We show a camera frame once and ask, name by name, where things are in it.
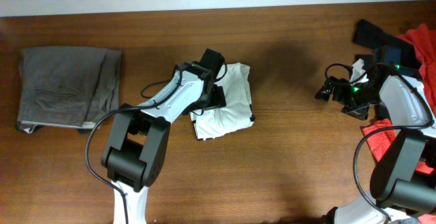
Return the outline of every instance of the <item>red cloth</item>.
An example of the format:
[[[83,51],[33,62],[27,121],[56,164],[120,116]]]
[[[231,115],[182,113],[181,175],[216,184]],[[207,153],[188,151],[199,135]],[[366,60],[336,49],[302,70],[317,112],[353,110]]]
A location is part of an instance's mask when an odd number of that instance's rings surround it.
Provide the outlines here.
[[[413,44],[416,58],[421,62],[420,74],[424,83],[424,94],[433,114],[436,114],[436,31],[429,31],[425,24],[418,29],[408,30],[406,34],[398,38]],[[389,119],[376,121],[373,125],[362,129],[363,134],[387,126],[392,126]],[[379,161],[395,139],[395,131],[376,133],[368,139],[368,146],[375,159]],[[418,162],[416,170],[430,174],[433,168],[429,168],[423,162]],[[436,224],[436,216],[425,214],[418,218],[422,224]]]

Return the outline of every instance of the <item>folded gray cloth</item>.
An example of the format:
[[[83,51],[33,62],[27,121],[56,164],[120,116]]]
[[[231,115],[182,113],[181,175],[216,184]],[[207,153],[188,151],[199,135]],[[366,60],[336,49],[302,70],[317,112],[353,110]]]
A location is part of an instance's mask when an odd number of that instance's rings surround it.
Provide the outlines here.
[[[121,51],[48,46],[22,50],[18,127],[92,128],[118,108]]]

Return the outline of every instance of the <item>wooden tabletop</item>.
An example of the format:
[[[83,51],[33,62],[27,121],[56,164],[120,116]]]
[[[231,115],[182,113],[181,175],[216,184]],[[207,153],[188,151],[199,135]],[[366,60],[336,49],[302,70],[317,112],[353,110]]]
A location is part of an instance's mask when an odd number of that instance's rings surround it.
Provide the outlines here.
[[[358,197],[352,158],[359,121],[313,98],[331,63],[371,53],[352,44],[365,18],[396,35],[425,22],[434,1],[0,18],[0,222],[111,223],[113,191],[84,164],[87,135],[14,128],[20,100],[19,50],[97,46],[123,51],[120,103],[142,102],[145,85],[206,48],[251,66],[254,126],[198,142],[187,116],[171,128],[166,162],[149,190],[149,223],[261,223],[318,217]],[[340,70],[335,75],[345,75]],[[107,122],[91,146],[100,174]],[[360,178],[374,160],[365,146]]]

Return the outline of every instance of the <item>red fabric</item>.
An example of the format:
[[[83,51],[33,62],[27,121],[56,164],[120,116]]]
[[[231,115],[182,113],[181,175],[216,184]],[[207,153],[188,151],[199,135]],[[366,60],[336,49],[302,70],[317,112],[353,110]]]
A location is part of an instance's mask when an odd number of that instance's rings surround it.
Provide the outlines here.
[[[408,30],[406,34],[398,38],[413,44],[416,58],[421,62],[420,74],[424,83],[424,94],[433,114],[436,114],[436,31],[429,31],[425,24],[417,29]],[[389,119],[376,121],[373,125],[362,129],[363,134],[387,126],[392,126]],[[395,131],[376,133],[368,139],[368,146],[375,159],[379,161],[395,139]],[[429,168],[423,162],[418,162],[416,170],[430,174],[433,168]],[[422,224],[436,224],[436,216],[425,214],[418,218]]]

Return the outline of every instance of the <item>wooden table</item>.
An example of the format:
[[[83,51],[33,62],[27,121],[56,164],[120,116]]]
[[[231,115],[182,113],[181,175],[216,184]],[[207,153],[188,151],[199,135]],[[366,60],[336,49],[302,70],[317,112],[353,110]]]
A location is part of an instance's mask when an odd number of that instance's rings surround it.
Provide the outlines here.
[[[84,164],[87,135],[45,127],[14,128],[20,99],[19,50],[97,46],[124,51],[120,103],[142,102],[143,86],[170,77],[175,63],[197,61],[206,48],[251,66],[254,126],[198,142],[187,116],[172,126],[166,162],[150,188],[153,223],[261,223],[318,217],[358,197],[352,158],[359,121],[338,103],[313,98],[324,68],[371,51],[351,42],[365,18],[399,34],[426,22],[434,1],[263,7],[0,18],[0,222],[111,223],[112,189]],[[345,75],[338,70],[336,75]],[[95,136],[99,166],[110,122]],[[365,189],[374,166],[361,153]]]

